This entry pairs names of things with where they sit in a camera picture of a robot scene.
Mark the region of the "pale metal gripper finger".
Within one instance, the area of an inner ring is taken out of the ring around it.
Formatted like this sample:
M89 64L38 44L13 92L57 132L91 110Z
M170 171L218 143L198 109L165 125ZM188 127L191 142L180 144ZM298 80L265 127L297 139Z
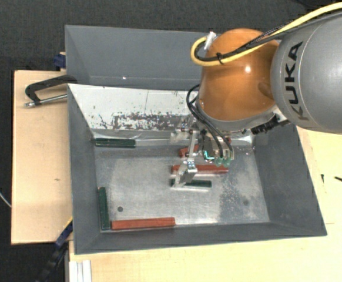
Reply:
M190 184L197 173L196 164L194 161L187 161L186 170L183 175L184 184Z
M182 160L180 164L171 167L172 174L175 175L173 187L184 187L186 185L186 173L188 170L187 161Z

